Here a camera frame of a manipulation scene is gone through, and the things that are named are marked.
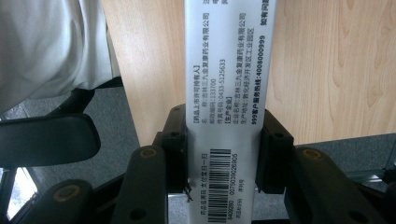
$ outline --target metal screw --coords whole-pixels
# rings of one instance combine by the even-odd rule
[[[156,155],[157,151],[154,148],[145,148],[140,151],[140,156],[145,159],[155,157]]]

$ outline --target printed label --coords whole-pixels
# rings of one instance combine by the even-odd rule
[[[250,223],[275,0],[185,0],[189,223]]]

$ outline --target black mount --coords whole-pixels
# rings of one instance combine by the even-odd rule
[[[61,183],[26,204],[11,223],[52,223],[59,213],[73,221],[57,223],[168,223],[167,194],[191,190],[185,123],[185,106],[174,107],[153,145],[134,151],[125,175],[95,190],[83,181]],[[285,193],[290,220],[252,223],[396,223],[396,184],[389,172],[386,193],[354,184],[326,153],[296,148],[266,110],[256,184],[267,194]],[[56,193],[63,202],[54,200]]]

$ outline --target barcode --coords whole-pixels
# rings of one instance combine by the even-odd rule
[[[227,222],[230,166],[230,149],[210,149],[208,222]]]

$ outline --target wooden panel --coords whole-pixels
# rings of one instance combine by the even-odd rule
[[[151,145],[170,109],[185,103],[183,1],[103,3],[139,143]]]
[[[182,0],[103,0],[141,145],[185,102]],[[279,0],[267,108],[297,144],[396,132],[396,0]]]

